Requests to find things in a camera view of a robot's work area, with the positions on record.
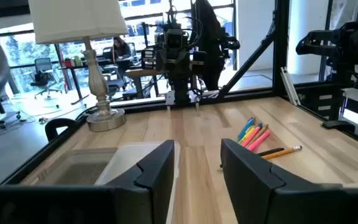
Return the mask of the blue highlighter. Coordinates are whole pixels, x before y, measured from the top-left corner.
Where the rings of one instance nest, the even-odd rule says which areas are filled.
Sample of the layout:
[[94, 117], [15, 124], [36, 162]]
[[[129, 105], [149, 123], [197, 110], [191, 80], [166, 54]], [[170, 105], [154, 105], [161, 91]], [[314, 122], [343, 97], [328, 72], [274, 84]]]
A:
[[248, 122], [246, 123], [246, 125], [243, 127], [243, 129], [241, 130], [241, 132], [238, 134], [237, 139], [238, 139], [238, 140], [241, 140], [241, 139], [245, 136], [247, 130], [248, 130], [254, 123], [255, 123], [255, 118], [251, 117], [251, 118], [248, 120]]

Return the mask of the black draped stand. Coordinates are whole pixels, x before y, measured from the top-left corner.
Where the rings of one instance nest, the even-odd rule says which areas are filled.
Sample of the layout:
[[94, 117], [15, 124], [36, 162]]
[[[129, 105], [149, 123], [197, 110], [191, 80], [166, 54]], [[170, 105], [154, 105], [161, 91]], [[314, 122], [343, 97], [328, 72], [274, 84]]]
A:
[[201, 40], [197, 43], [199, 50], [206, 52], [202, 79], [208, 91], [218, 90], [219, 78], [225, 64], [218, 42], [221, 25], [208, 0], [195, 0], [191, 14], [194, 13], [203, 25]]

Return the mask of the clear plastic supply box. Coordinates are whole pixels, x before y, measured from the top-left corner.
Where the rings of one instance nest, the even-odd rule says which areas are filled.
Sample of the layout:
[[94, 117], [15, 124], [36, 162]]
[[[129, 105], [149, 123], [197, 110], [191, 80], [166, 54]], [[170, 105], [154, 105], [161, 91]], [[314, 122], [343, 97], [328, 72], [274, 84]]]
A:
[[139, 162], [162, 141], [130, 142], [120, 147], [77, 149], [55, 153], [22, 185], [102, 185]]

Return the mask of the black aluminium table frame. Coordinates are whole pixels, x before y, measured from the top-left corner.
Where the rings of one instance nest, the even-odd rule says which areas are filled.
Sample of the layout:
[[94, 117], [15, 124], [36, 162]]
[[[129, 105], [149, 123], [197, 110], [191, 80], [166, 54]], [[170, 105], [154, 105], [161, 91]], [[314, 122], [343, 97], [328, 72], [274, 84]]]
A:
[[[279, 66], [286, 64], [288, 46], [288, 18], [290, 10], [290, 0], [275, 0], [275, 12], [273, 16], [273, 30], [263, 40], [261, 46], [251, 55], [243, 66], [237, 71], [234, 77], [227, 85], [224, 85], [216, 93], [210, 94], [208, 97], [201, 97], [194, 103], [174, 104], [167, 100], [148, 101], [140, 103], [129, 103], [123, 105], [111, 105], [112, 110], [123, 109], [125, 114], [143, 113], [148, 111], [164, 110], [171, 108], [179, 110], [180, 108], [195, 107], [199, 105], [215, 105], [218, 103], [228, 103], [232, 101], [254, 100], [261, 98], [270, 98], [284, 95], [284, 84], [282, 78], [279, 77]], [[261, 88], [256, 90], [239, 90], [231, 92], [230, 89], [239, 81], [240, 77], [245, 74], [252, 63], [257, 60], [266, 47], [273, 45], [273, 86], [270, 88]], [[36, 152], [30, 159], [25, 161], [13, 173], [8, 175], [0, 184], [18, 184], [29, 175], [38, 165], [41, 164], [48, 156], [50, 156], [57, 147], [61, 146], [68, 138], [72, 137], [79, 128], [84, 125], [86, 118], [96, 113], [96, 107], [90, 107], [81, 112], [72, 127], [66, 129], [62, 134], [56, 135], [49, 141], [46, 146]]]

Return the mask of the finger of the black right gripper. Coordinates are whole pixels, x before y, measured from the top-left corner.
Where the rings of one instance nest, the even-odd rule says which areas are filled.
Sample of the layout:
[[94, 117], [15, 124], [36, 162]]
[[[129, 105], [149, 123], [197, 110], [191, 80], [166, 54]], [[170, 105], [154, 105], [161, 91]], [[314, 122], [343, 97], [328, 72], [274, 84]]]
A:
[[174, 102], [178, 104], [181, 101], [181, 80], [173, 81], [173, 91], [174, 91]]
[[184, 79], [181, 81], [181, 102], [182, 103], [189, 103], [190, 102], [190, 95], [188, 89], [188, 80]]

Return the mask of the orange pencil with eraser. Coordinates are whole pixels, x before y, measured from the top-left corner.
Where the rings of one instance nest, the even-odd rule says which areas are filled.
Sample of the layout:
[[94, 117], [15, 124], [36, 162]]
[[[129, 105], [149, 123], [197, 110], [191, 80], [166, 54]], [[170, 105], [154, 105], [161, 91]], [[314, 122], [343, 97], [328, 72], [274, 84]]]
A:
[[303, 149], [303, 146], [295, 146], [295, 147], [292, 147], [292, 148], [289, 148], [289, 149], [284, 149], [282, 151], [267, 154], [265, 156], [262, 156], [262, 158], [264, 158], [264, 159], [272, 159], [272, 158], [275, 158], [275, 157], [280, 157], [280, 156], [284, 156], [284, 155], [287, 155], [287, 154], [291, 154], [293, 152], [297, 152], [297, 151], [300, 151], [302, 149]]

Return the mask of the black office chair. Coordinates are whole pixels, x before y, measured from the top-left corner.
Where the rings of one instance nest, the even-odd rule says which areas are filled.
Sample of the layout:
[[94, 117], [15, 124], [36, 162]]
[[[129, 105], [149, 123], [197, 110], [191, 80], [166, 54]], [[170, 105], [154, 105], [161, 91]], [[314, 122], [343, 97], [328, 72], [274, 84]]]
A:
[[30, 85], [42, 89], [34, 95], [35, 99], [44, 93], [47, 94], [47, 98], [50, 98], [51, 91], [63, 93], [63, 90], [53, 87], [54, 85], [59, 84], [59, 79], [54, 72], [50, 58], [35, 59], [35, 73], [32, 74], [31, 77], [32, 82]]

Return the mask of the white shade silver table lamp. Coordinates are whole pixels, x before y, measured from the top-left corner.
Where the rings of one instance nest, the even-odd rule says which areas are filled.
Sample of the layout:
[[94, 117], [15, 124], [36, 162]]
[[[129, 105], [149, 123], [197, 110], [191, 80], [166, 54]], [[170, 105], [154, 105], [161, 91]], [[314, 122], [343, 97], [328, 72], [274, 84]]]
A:
[[122, 126], [124, 110], [112, 109], [107, 99], [108, 84], [101, 73], [91, 41], [128, 33], [118, 0], [28, 0], [38, 44], [82, 41], [89, 69], [90, 93], [97, 99], [97, 111], [86, 119], [89, 130], [103, 132]]

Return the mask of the yellow highlighter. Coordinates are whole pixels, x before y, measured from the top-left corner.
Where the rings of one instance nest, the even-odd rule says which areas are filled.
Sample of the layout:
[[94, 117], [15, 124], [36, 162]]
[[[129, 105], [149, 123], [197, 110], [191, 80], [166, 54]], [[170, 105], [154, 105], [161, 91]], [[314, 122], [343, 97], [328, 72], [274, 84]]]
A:
[[242, 144], [248, 138], [248, 136], [254, 131], [254, 129], [255, 129], [254, 125], [250, 126], [246, 131], [245, 135], [239, 141], [239, 143]]

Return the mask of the slim black pen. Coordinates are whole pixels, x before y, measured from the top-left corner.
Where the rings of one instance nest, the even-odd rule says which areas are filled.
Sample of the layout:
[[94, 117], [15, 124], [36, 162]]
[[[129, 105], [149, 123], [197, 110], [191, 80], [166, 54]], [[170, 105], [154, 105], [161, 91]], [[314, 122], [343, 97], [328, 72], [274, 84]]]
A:
[[276, 152], [280, 152], [280, 151], [283, 151], [283, 150], [284, 150], [284, 148], [275, 148], [275, 149], [270, 149], [268, 151], [259, 152], [259, 153], [257, 153], [257, 155], [266, 156], [266, 155], [273, 154], [273, 153], [276, 153]]

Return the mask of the white metal bar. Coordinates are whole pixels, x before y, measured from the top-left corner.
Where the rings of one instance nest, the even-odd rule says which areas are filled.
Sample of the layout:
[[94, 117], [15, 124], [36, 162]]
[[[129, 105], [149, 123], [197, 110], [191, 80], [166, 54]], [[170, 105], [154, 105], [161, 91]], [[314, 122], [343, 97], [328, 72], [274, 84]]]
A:
[[281, 67], [280, 69], [281, 69], [282, 80], [285, 85], [285, 89], [287, 91], [287, 95], [290, 100], [290, 103], [295, 106], [301, 105], [301, 101], [300, 101], [298, 94], [295, 90], [294, 84], [290, 78], [290, 74], [288, 73], [287, 68]]

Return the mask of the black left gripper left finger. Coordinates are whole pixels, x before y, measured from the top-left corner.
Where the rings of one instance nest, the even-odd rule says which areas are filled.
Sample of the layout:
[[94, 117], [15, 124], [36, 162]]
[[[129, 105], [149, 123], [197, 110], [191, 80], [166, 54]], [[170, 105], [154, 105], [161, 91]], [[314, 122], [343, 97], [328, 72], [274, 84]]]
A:
[[113, 224], [166, 224], [175, 174], [175, 142], [166, 140], [118, 177], [112, 188]]

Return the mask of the person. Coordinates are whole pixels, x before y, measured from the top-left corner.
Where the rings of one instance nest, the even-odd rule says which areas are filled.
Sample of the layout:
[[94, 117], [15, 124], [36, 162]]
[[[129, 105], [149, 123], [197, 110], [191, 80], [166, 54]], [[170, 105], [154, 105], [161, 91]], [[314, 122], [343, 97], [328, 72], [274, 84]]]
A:
[[117, 75], [124, 82], [122, 89], [125, 90], [127, 87], [127, 81], [125, 77], [126, 70], [130, 67], [131, 64], [131, 60], [129, 60], [129, 58], [132, 56], [131, 49], [128, 46], [128, 44], [120, 37], [114, 37], [113, 41], [114, 41], [114, 45], [113, 45], [114, 51], [118, 56], [118, 62], [116, 62], [117, 72], [118, 72]]

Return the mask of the black cabinet with labels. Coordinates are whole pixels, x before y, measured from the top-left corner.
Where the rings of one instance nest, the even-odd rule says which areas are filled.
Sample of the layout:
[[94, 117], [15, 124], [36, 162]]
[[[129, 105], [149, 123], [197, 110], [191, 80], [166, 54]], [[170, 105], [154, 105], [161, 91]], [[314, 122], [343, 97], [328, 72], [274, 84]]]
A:
[[296, 84], [301, 105], [325, 120], [338, 120], [343, 102], [343, 86], [331, 82]]

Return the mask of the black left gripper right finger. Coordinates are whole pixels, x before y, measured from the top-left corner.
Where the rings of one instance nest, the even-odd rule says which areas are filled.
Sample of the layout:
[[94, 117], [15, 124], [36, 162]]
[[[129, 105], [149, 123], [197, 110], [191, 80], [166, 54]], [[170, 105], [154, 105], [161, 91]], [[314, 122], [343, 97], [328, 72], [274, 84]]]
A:
[[342, 224], [343, 192], [312, 183], [221, 141], [221, 163], [238, 224]]

